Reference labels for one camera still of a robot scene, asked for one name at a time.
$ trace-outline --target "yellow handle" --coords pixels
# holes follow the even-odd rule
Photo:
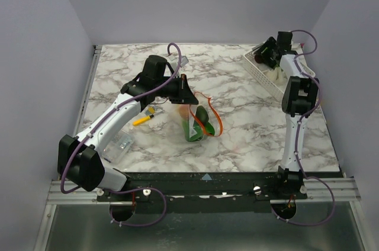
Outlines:
[[[143,124],[144,122],[149,121],[150,119],[151,119],[151,116],[147,116],[147,117],[145,117],[145,118],[141,118],[141,119],[139,119],[139,120],[137,120],[137,121],[134,121],[134,122],[133,122],[133,126],[141,125],[141,124]]]

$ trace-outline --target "white wall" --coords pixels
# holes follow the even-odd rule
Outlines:
[[[95,44],[254,43],[312,29],[328,0],[70,0]]]
[[[324,88],[323,109],[342,167],[353,175],[379,246],[379,0],[330,0],[307,58]]]
[[[0,249],[32,250],[93,48],[69,0],[0,0]]]

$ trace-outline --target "marble tabletop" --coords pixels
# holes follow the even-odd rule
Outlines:
[[[186,142],[176,122],[175,105],[157,105],[161,114],[123,128],[134,143],[117,163],[129,172],[275,172],[285,140],[281,105],[242,67],[252,45],[180,44],[189,59],[182,68],[193,91],[211,96],[224,133]],[[83,127],[110,106],[122,85],[133,79],[150,54],[167,55],[166,44],[119,44],[102,47]],[[309,117],[304,136],[306,171],[339,171],[321,110]]]

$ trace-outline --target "metal frame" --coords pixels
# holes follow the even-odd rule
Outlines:
[[[96,46],[94,57],[92,59],[91,69],[86,83],[85,92],[82,98],[81,109],[76,122],[74,134],[80,130],[83,125],[83,117],[88,104],[89,94],[92,88],[95,72],[97,69],[99,57],[101,54],[102,46]],[[370,228],[368,227],[365,219],[362,206],[361,197],[353,178],[327,178],[323,177],[328,185],[330,185],[333,193],[335,194],[336,201],[350,202],[352,214],[354,216],[359,235],[361,236],[362,243],[365,250],[376,250],[375,242],[372,237]],[[330,202],[331,198],[329,191],[321,183],[314,180],[305,180],[304,184],[307,188],[307,199],[297,199],[297,202]],[[78,189],[70,195],[63,195],[60,192],[60,181],[53,181],[46,201],[46,207],[43,214],[41,226],[38,232],[35,251],[45,250],[49,239],[50,230],[53,224],[53,219],[57,205],[132,205],[131,201],[105,201],[99,202],[97,190],[87,192],[83,189]],[[67,181],[67,186],[74,185],[72,182]],[[221,195],[222,197],[233,197],[237,195]],[[183,195],[168,195],[166,196],[170,203],[175,198],[183,198]],[[270,200],[270,203],[282,203],[283,200]]]

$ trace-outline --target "white basket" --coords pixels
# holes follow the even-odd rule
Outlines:
[[[293,44],[292,49],[298,54],[303,52],[300,44]],[[278,102],[282,102],[284,91],[288,83],[285,73],[283,73],[283,80],[272,82],[265,74],[272,69],[265,64],[256,63],[253,50],[248,51],[243,57],[245,58],[242,63],[243,68],[246,69],[248,73],[250,73]],[[298,60],[310,76],[316,76],[316,74],[307,66],[304,56],[300,56]]]

